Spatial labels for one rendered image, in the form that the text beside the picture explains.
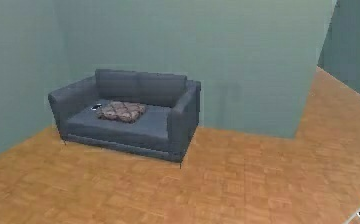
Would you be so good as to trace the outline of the brown patterned cushion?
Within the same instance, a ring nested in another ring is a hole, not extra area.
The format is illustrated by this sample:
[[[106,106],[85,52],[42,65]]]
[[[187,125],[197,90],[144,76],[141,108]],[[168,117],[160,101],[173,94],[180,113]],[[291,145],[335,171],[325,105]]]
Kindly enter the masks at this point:
[[[136,122],[146,112],[146,106],[140,103],[111,101],[101,107],[96,115],[99,119],[121,121],[124,123]]]

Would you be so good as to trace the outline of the dark grey sofa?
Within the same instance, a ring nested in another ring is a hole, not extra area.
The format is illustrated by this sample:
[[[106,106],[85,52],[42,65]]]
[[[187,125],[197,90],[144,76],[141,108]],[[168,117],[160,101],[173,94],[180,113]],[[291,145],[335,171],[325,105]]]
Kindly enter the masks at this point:
[[[97,69],[48,101],[64,141],[180,164],[199,125],[200,92],[201,83],[185,75]],[[134,123],[99,119],[111,101],[140,103],[146,112]]]

